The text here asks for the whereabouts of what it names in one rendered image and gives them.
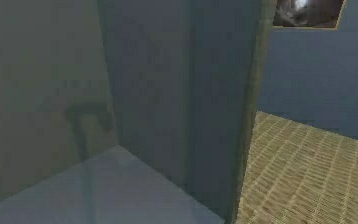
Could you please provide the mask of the framed dark wall picture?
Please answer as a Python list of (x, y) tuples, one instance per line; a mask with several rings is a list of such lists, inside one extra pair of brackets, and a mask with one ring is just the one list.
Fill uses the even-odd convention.
[(277, 0), (276, 27), (323, 28), (337, 26), (345, 0)]

